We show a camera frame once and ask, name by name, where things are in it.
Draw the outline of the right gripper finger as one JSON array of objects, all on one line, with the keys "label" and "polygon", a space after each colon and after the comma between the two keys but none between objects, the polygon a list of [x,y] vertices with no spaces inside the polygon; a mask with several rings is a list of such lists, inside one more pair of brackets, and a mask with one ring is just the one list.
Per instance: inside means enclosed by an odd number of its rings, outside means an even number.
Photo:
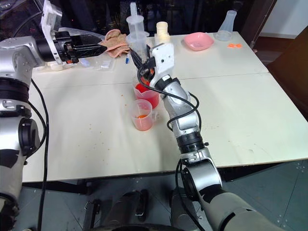
[{"label": "right gripper finger", "polygon": [[132,48],[130,48],[130,55],[132,57],[133,63],[136,66],[136,68],[138,70],[142,68],[143,67],[142,59]]},{"label": "right gripper finger", "polygon": [[144,62],[137,52],[133,51],[133,62],[135,66],[143,66]]}]

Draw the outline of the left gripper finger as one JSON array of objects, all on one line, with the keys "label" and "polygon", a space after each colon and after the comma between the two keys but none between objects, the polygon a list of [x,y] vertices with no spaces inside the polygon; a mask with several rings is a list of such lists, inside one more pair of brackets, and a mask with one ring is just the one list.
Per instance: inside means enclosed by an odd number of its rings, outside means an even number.
[{"label": "left gripper finger", "polygon": [[73,47],[100,47],[100,42],[102,40],[94,35],[75,35],[72,36],[72,46]]},{"label": "left gripper finger", "polygon": [[76,58],[95,57],[103,54],[106,50],[107,47],[100,44],[80,45],[73,48],[73,55]]}]

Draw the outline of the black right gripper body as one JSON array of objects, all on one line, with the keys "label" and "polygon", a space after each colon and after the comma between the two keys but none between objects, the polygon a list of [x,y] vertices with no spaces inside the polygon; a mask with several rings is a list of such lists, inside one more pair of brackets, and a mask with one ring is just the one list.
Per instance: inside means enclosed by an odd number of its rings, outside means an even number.
[{"label": "black right gripper body", "polygon": [[140,83],[151,82],[155,75],[155,58],[151,57],[138,69],[138,81]]}]

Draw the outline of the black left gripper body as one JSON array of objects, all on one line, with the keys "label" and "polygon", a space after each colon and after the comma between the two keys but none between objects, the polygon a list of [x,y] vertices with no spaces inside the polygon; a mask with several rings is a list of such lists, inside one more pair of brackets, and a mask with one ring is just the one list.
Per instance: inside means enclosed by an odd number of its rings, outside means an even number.
[{"label": "black left gripper body", "polygon": [[69,32],[56,32],[54,45],[61,61],[66,62],[67,64],[76,64],[79,62],[79,59],[73,50],[73,40],[69,35]]}]

